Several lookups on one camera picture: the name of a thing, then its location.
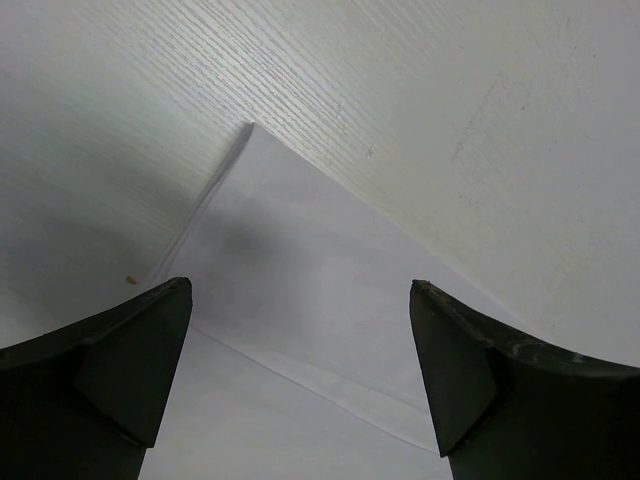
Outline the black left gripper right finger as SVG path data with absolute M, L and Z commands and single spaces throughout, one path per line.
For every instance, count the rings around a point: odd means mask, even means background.
M 456 479 L 635 479 L 639 371 L 486 316 L 416 280 L 410 319 Z

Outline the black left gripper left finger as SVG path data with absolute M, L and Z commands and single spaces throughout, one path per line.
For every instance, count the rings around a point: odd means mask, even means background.
M 191 312 L 192 284 L 176 277 L 2 349 L 2 478 L 138 478 Z

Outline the white t shirt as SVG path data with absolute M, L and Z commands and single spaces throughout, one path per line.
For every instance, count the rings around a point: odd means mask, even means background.
M 193 311 L 145 479 L 447 479 L 409 296 L 507 311 L 256 124 L 149 278 Z

